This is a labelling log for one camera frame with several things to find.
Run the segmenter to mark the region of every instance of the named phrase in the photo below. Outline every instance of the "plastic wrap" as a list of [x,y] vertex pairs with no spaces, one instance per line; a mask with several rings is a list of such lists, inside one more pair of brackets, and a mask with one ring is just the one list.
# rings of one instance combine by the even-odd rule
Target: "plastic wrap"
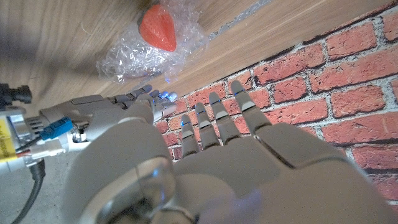
[[184,66],[194,62],[206,49],[208,38],[198,23],[199,12],[194,1],[161,0],[161,6],[172,16],[177,46],[169,52],[148,44],[139,33],[142,15],[138,15],[106,58],[97,62],[101,78],[124,83],[129,78],[163,74],[168,83],[177,80]]

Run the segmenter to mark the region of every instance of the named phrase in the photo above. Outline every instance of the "wood grain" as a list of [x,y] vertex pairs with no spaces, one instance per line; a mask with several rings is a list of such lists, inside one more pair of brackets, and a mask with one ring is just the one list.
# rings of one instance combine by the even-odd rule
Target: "wood grain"
[[[211,33],[254,2],[200,0],[201,23]],[[95,64],[147,5],[148,0],[0,1],[0,82],[30,86],[34,99],[25,107],[31,115],[70,98],[120,88],[100,80]]]
[[[254,0],[200,0],[200,24],[211,33],[244,11]],[[179,95],[219,80],[305,39],[370,11],[387,0],[274,0],[211,41],[194,67],[171,85],[151,83]],[[146,0],[2,0],[0,1],[0,82],[29,85],[34,100],[29,115],[70,98],[129,91],[140,79],[117,85],[98,78],[97,60]]]

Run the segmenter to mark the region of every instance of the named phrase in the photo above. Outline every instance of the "robotic hand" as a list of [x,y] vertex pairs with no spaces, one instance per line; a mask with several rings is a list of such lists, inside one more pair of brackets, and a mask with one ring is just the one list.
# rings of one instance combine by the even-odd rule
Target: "robotic hand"
[[[7,84],[0,84],[0,128],[8,133],[8,139],[12,139],[10,146],[6,147],[8,150],[0,153],[0,175],[29,167],[46,156],[83,150],[108,128],[117,124],[135,104],[147,104],[151,109],[149,114],[153,114],[153,121],[175,111],[177,106],[173,101],[177,97],[176,93],[160,93],[159,90],[149,93],[151,89],[150,85],[146,85],[126,95],[110,98],[100,95],[75,98],[40,110],[37,117],[24,119],[25,109],[11,105],[13,100],[30,103],[32,95],[28,86],[13,90]],[[72,129],[67,129],[65,134],[61,133],[52,141],[39,141],[44,127],[64,117],[72,122]],[[16,153],[15,149],[21,146],[29,146],[29,150]]]
[[331,145],[271,125],[237,81],[251,136],[242,138],[216,93],[221,143],[196,105],[203,151],[182,116],[183,159],[173,163],[151,109],[136,104],[76,159],[65,223],[398,223],[376,189]]

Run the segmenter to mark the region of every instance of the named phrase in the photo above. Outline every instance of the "wire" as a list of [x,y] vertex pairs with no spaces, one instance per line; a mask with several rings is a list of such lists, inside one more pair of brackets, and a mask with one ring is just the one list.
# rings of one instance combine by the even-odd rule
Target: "wire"
[[23,146],[17,148],[17,149],[15,150],[15,152],[16,152],[17,154],[20,154],[20,153],[22,153],[22,152],[25,152],[25,151],[27,151],[27,148],[28,148],[28,147],[33,146],[34,144],[36,144],[36,143],[37,143],[38,141],[40,141],[40,140],[42,140],[42,137],[41,137],[41,136],[39,136],[39,137],[37,137],[37,138],[31,140],[30,142],[24,144]]
[[12,222],[12,224],[18,224],[25,218],[30,208],[32,208],[33,203],[35,202],[40,189],[42,188],[43,179],[45,176],[45,163],[44,160],[41,160],[35,165],[29,167],[30,172],[32,173],[32,179],[34,179],[34,185],[32,191],[30,192],[29,198],[27,199],[24,207],[21,212],[17,216],[17,218]]

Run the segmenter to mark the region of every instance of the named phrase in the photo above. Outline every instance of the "brick wall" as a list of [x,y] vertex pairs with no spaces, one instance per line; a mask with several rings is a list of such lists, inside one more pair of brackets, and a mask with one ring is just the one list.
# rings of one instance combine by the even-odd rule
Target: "brick wall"
[[194,106],[215,91],[249,134],[230,83],[239,80],[272,123],[285,122],[325,140],[354,160],[398,211],[398,6],[369,12],[177,100],[156,126],[181,159],[180,121],[188,114],[200,141]]

